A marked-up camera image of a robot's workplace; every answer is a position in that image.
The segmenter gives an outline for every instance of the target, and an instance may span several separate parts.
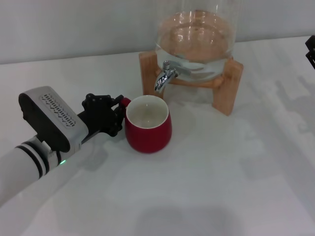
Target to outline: mug handle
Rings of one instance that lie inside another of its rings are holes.
[[[129,105],[129,103],[131,102],[131,100],[129,98],[126,98],[124,97],[122,100],[121,100],[121,104],[125,107],[127,107]]]

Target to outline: wooden stand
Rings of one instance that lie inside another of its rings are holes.
[[[161,69],[158,66],[155,51],[139,54],[143,95],[154,95],[163,99],[164,91],[154,91],[155,82]],[[170,84],[189,87],[209,88],[213,90],[212,106],[225,115],[230,115],[233,110],[238,85],[240,83],[244,66],[233,58],[227,60],[223,74],[203,83],[190,83],[180,79],[173,79]]]

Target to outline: black stripe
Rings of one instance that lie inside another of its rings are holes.
[[[49,162],[48,162],[48,160],[46,159],[46,157],[44,156],[44,154],[43,154],[43,153],[39,150],[39,148],[36,147],[36,145],[33,144],[32,142],[26,141],[26,142],[24,142],[24,144],[29,145],[31,148],[34,149],[34,151],[37,152],[37,154],[40,156],[40,158],[41,158],[41,159],[43,160],[43,162],[44,162],[44,165],[45,165],[45,168],[46,168],[46,174],[47,174],[47,173],[49,172]]]
[[[31,159],[33,160],[33,162],[35,163],[35,165],[38,168],[39,178],[41,178],[43,176],[43,169],[42,169],[42,167],[40,165],[40,162],[37,159],[37,157],[30,150],[28,150],[24,146],[17,146],[16,148],[19,148],[19,149],[23,150],[24,152],[27,153],[27,155],[29,155],[31,157]]]
[[[60,155],[60,152],[59,151],[56,151],[56,154],[57,154],[57,158],[58,158],[58,165],[61,163],[61,155]]]

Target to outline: wooden leg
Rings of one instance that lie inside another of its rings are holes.
[[[226,116],[232,113],[238,85],[240,83],[244,66],[233,59],[225,63],[223,83],[213,89],[212,106]]]
[[[155,51],[140,53],[139,61],[143,95],[154,95],[163,99],[164,90],[161,93],[154,91],[154,86],[157,79],[156,72],[160,70],[158,66],[157,54]]]

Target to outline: mug rim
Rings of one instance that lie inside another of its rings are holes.
[[[154,127],[150,127],[150,128],[140,127],[140,126],[134,124],[134,123],[129,119],[129,117],[128,117],[128,109],[129,109],[130,105],[132,104],[132,102],[137,101],[137,100],[139,100],[139,99],[144,99],[145,97],[152,97],[152,98],[154,98],[154,99],[156,99],[156,100],[162,101],[163,104],[165,105],[166,109],[167,109],[167,115],[166,115],[165,119],[161,122],[161,124],[156,125],[156,126],[154,126]],[[154,128],[160,127],[161,125],[163,125],[163,124],[166,122],[166,120],[167,120],[168,117],[169,117],[169,108],[168,108],[168,105],[166,104],[166,102],[165,102],[162,98],[157,97],[157,96],[154,96],[154,95],[142,95],[142,96],[139,96],[139,97],[135,98],[134,100],[132,100],[132,101],[128,104],[127,108],[126,108],[126,118],[128,119],[128,121],[129,121],[133,126],[139,128],[139,129],[154,129]]]

